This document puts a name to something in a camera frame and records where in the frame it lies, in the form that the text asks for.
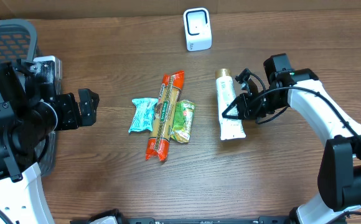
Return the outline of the white tube with gold cap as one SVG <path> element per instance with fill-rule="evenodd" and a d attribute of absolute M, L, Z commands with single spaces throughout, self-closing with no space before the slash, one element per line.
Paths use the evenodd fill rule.
<path fill-rule="evenodd" d="M 218 120 L 220 123 L 220 139 L 231 140 L 246 138 L 241 120 L 228 119 L 222 113 L 231 105 L 236 98 L 231 72 L 228 68 L 221 68 L 215 71 Z"/>

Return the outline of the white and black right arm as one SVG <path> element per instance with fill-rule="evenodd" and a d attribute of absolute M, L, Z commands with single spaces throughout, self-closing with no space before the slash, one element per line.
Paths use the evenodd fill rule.
<path fill-rule="evenodd" d="M 281 66 L 265 70 L 270 86 L 257 90 L 254 73 L 244 69 L 232 78 L 227 69 L 216 72 L 218 118 L 223 140 L 245 137 L 241 121 L 267 122 L 266 115 L 278 117 L 288 108 L 297 111 L 324 145 L 318 193 L 293 208 L 283 223 L 345 223 L 361 209 L 361 124 L 354 121 L 326 93 L 310 69 Z M 234 94 L 233 81 L 244 91 Z"/>

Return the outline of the green snack packet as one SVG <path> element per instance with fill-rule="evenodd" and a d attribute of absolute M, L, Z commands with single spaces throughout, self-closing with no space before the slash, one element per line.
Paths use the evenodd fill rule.
<path fill-rule="evenodd" d="M 177 102 L 171 138 L 179 143 L 188 143 L 194 119 L 195 104 L 189 100 Z"/>

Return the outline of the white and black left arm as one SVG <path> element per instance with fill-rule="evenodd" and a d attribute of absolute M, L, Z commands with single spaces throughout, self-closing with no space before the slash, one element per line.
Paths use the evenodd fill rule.
<path fill-rule="evenodd" d="M 98 94 L 57 94 L 50 62 L 0 64 L 0 223 L 52 223 L 40 161 L 51 133 L 96 122 Z"/>

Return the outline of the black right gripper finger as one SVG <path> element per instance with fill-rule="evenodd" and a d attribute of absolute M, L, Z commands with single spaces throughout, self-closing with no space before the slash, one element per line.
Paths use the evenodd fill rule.
<path fill-rule="evenodd" d="M 222 117 L 226 119 L 241 119 L 238 110 L 239 102 L 241 102 L 241 98 L 237 96 L 222 112 Z"/>
<path fill-rule="evenodd" d="M 251 79 L 253 73 L 245 68 L 239 75 L 235 77 L 237 83 L 240 84 L 240 89 L 247 93 L 257 93 L 258 87 L 255 82 Z"/>

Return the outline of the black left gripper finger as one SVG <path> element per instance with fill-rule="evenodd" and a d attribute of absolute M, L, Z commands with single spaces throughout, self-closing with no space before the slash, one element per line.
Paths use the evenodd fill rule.
<path fill-rule="evenodd" d="M 86 106 L 89 106 L 91 109 L 97 109 L 100 102 L 99 94 L 91 91 L 88 88 L 84 88 L 78 90 L 78 95 L 80 98 L 80 108 L 85 108 Z"/>
<path fill-rule="evenodd" d="M 96 101 L 79 102 L 82 126 L 93 126 L 96 123 Z"/>

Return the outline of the mint green wipes packet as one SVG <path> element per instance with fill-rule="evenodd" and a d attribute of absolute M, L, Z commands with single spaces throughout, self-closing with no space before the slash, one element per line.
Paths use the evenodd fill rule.
<path fill-rule="evenodd" d="M 153 130 L 154 109 L 157 102 L 157 98 L 132 99 L 132 103 L 136 107 L 136 112 L 128 130 L 129 133 Z"/>

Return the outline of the orange spaghetti packet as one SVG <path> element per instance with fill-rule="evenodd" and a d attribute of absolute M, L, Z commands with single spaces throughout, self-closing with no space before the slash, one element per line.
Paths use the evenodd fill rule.
<path fill-rule="evenodd" d="M 158 157 L 160 161 L 167 159 L 176 104 L 183 86 L 183 70 L 172 75 L 164 75 L 159 92 L 159 101 L 154 108 L 152 131 L 146 148 L 146 160 L 152 157 Z"/>

